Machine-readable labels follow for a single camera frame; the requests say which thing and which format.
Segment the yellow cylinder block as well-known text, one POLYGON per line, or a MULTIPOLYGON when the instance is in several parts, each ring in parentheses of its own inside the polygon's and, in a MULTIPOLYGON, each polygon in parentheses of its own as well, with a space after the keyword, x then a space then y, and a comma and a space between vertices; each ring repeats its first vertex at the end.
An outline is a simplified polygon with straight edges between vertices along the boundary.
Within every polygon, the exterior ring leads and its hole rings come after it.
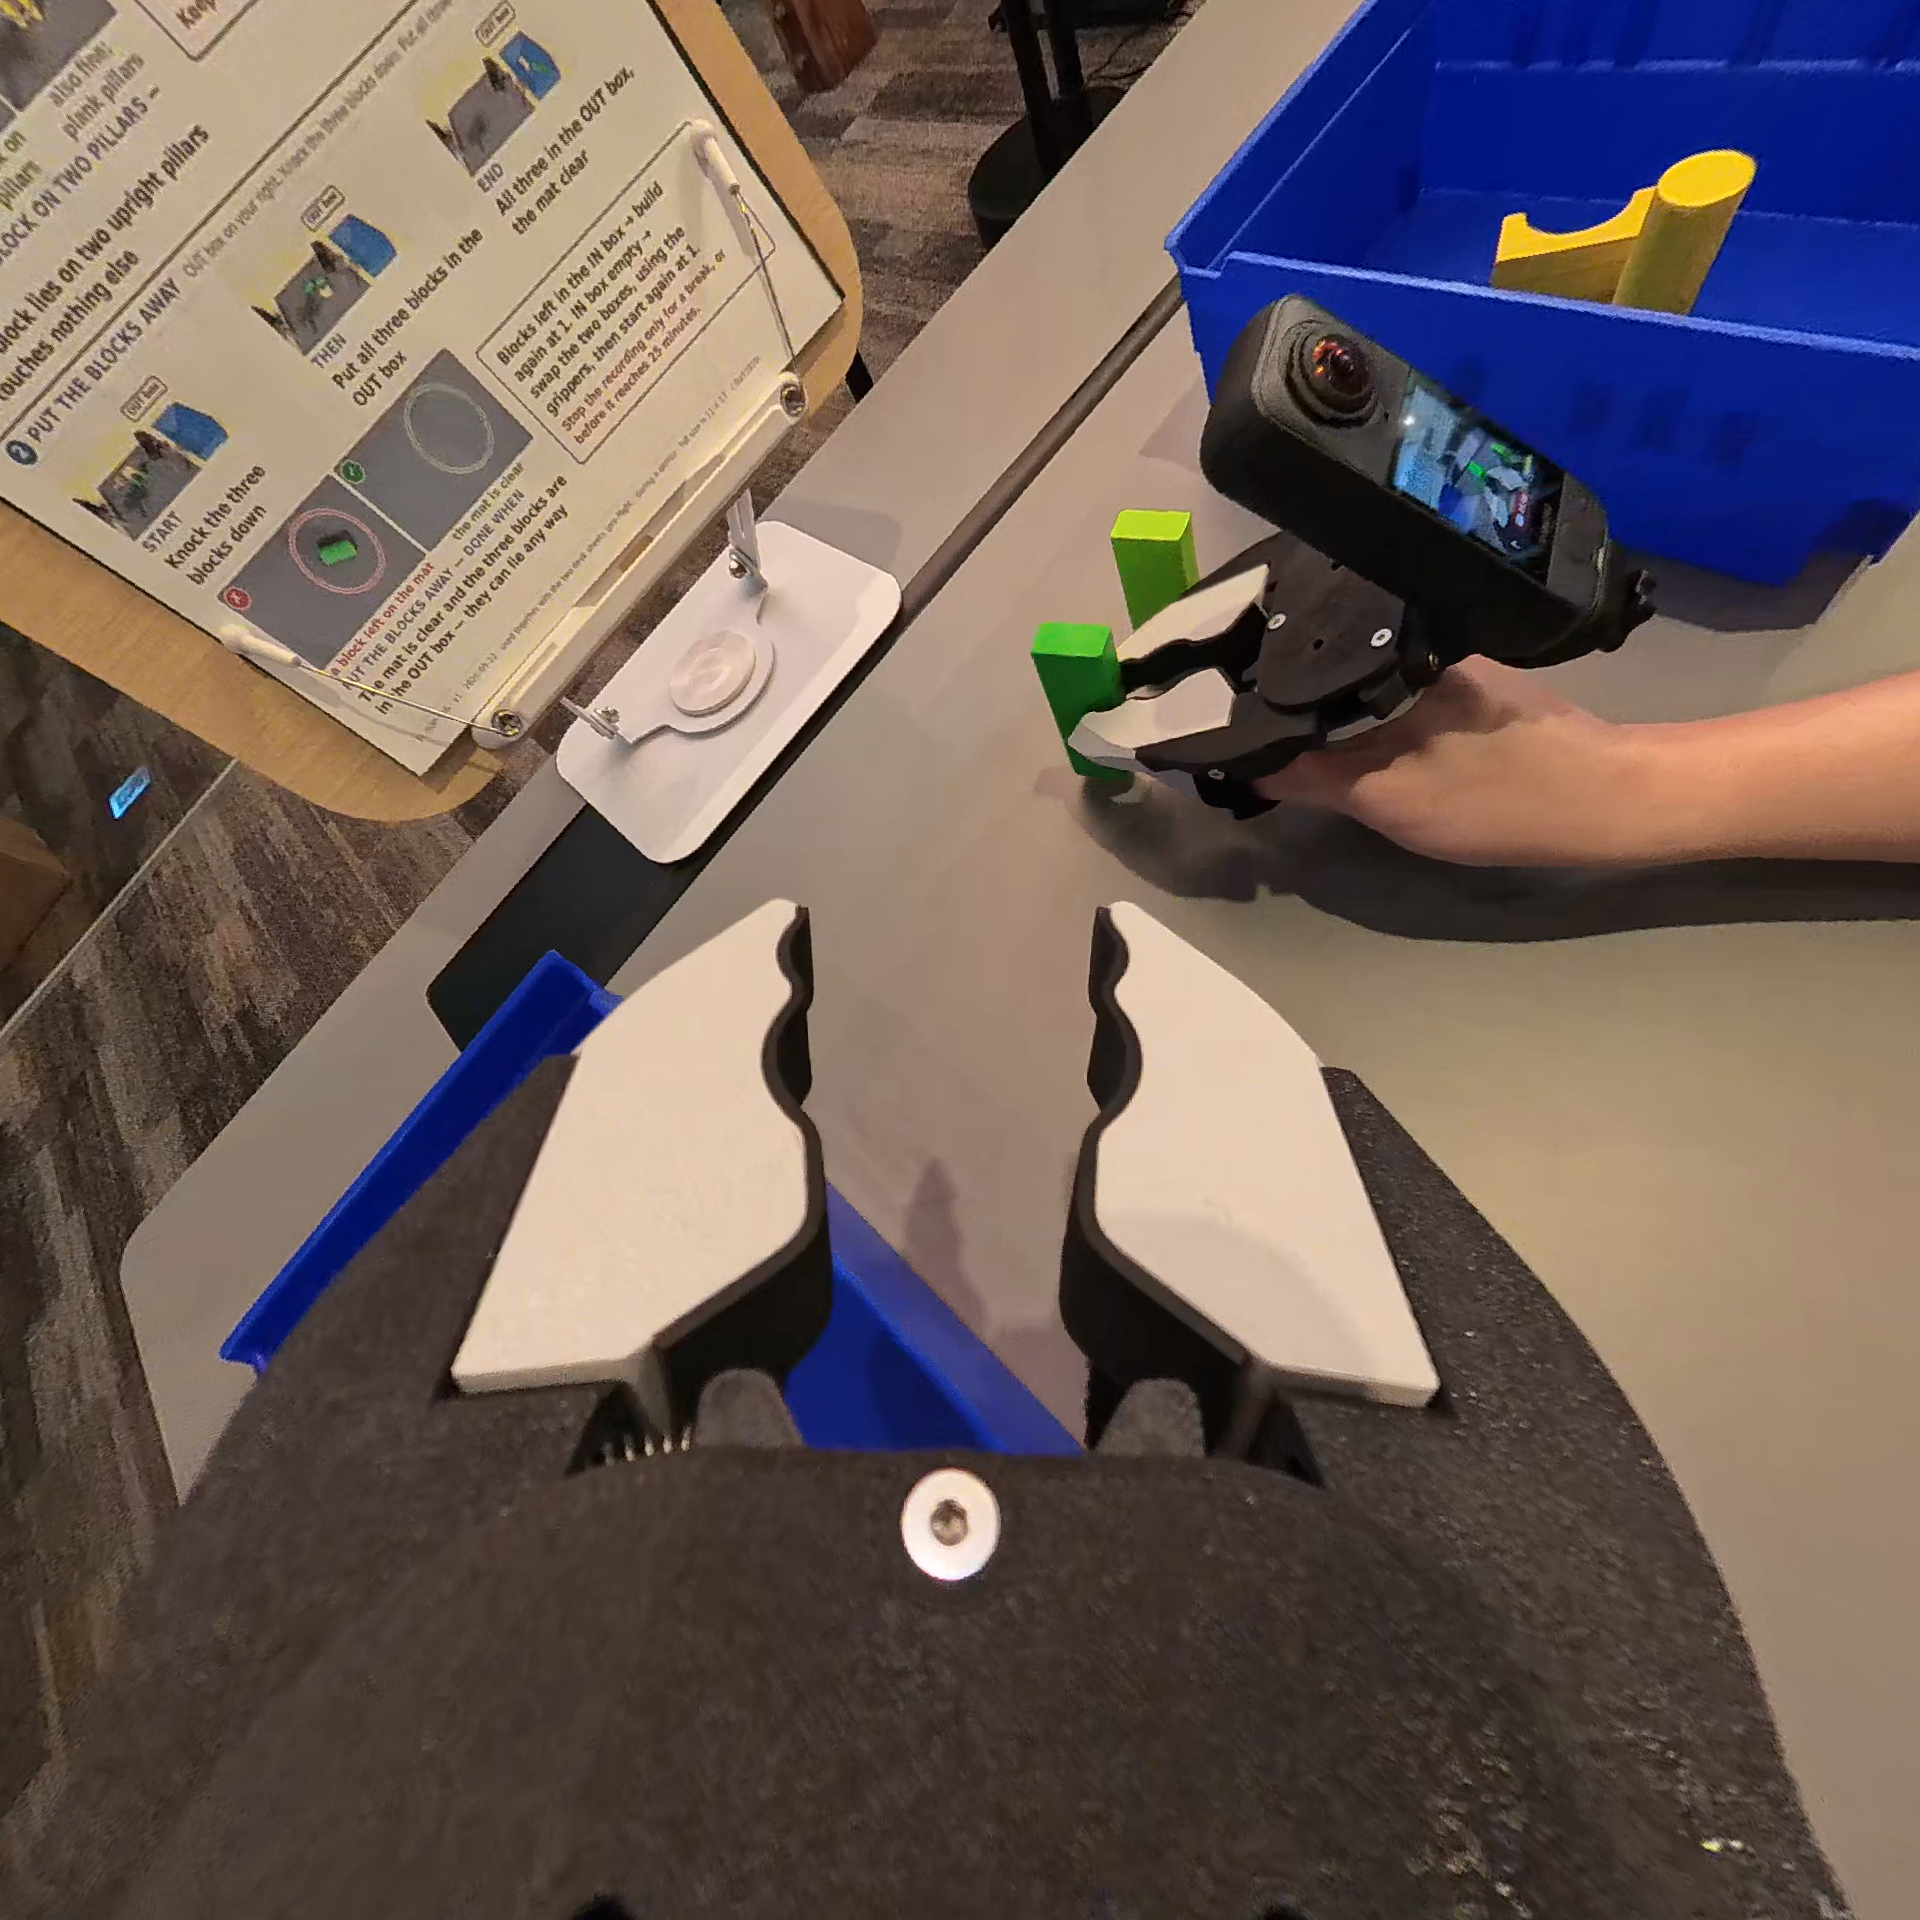
POLYGON ((1742 147, 1673 156, 1654 186, 1614 308, 1692 319, 1753 178, 1754 156, 1742 147))

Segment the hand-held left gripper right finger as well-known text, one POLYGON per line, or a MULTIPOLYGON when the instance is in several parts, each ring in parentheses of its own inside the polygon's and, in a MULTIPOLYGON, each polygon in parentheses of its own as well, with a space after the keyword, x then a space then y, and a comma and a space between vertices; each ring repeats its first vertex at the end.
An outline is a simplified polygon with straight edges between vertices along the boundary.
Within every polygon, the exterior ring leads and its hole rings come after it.
POLYGON ((1204 1411, 1442 1389, 1312 1047, 1140 903, 1088 940, 1094 1122, 1066 1195, 1066 1333, 1094 1377, 1204 1411))

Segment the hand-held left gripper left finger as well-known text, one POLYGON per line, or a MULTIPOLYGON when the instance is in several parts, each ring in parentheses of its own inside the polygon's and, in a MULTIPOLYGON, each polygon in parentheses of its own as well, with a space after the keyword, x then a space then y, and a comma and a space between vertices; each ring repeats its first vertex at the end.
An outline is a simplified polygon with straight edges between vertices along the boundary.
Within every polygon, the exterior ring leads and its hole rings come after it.
POLYGON ((765 903, 573 1049, 456 1351, 461 1396, 619 1383, 698 1403, 788 1377, 830 1316, 809 1096, 809 915, 765 903))

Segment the person's right forearm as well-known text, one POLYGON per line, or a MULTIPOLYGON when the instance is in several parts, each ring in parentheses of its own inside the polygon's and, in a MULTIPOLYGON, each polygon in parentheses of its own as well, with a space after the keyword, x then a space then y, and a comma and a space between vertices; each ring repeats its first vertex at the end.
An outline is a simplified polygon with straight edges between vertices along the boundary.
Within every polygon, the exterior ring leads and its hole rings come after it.
POLYGON ((1638 855, 1699 856, 1920 856, 1920 670, 1645 727, 1638 855))

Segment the blue plastic bin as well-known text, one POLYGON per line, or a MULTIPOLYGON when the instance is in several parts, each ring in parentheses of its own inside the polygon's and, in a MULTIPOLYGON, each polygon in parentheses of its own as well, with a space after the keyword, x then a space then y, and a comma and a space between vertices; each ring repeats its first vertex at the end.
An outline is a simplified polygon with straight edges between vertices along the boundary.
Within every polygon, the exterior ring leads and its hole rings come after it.
MULTIPOLYGON (((262 1375, 349 1259, 456 1158, 456 1147, 555 1055, 572 1055, 619 996, 545 949, 393 1125, 296 1259, 237 1316, 221 1358, 262 1375)), ((1084 1438, 864 1225, 826 1191, 830 1321, 788 1375, 788 1411, 814 1447, 997 1447, 1077 1453, 1084 1438)))
POLYGON ((1310 295, 1669 561, 1787 586, 1914 521, 1914 0, 1365 7, 1163 252, 1209 390, 1310 295), (1754 186, 1692 319, 1494 283, 1505 214, 1589 227, 1706 147, 1753 151, 1754 186))

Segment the yellow arch block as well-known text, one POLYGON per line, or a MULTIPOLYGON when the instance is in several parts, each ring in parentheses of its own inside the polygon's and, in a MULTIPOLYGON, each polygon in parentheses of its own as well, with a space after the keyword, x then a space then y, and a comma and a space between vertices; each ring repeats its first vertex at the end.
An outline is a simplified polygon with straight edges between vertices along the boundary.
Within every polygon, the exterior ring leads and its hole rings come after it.
POLYGON ((1542 227, 1528 214, 1505 214, 1489 283, 1509 295, 1614 303, 1645 214, 1654 186, 1589 227, 1542 227))

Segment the person's right hand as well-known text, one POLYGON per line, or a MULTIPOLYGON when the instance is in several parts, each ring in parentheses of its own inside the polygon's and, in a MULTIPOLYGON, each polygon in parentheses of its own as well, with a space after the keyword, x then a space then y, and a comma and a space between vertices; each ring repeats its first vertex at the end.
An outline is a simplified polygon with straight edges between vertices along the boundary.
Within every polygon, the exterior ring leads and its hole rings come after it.
POLYGON ((1538 670, 1448 668, 1419 703, 1264 778, 1382 844, 1478 871, 1639 871, 1699 855, 1673 727, 1605 724, 1538 670))

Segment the lime green plank block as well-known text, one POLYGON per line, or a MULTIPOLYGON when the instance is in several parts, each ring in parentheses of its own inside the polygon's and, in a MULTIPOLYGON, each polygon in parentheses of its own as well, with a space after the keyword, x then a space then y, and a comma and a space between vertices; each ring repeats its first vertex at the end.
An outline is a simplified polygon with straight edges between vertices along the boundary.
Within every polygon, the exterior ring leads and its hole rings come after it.
POLYGON ((1113 555, 1132 626, 1157 622, 1201 586, 1201 541, 1187 507, 1121 507, 1113 521, 1113 555))

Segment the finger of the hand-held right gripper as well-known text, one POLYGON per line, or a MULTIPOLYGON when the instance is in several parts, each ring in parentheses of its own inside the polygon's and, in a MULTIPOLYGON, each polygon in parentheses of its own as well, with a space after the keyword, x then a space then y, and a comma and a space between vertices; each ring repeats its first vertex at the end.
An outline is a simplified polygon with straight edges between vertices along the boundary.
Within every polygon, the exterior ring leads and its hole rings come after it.
POLYGON ((1088 710, 1066 734, 1066 758, 1104 788, 1150 778, 1209 783, 1236 752, 1236 682, 1228 670, 1194 670, 1163 688, 1129 695, 1121 703, 1088 710))
POLYGON ((1270 626, 1264 614, 1270 561, 1249 561, 1236 575, 1204 580, 1157 615, 1145 615, 1129 638, 1119 638, 1121 682, 1179 682, 1221 657, 1236 657, 1236 626, 1254 615, 1254 661, 1270 626))

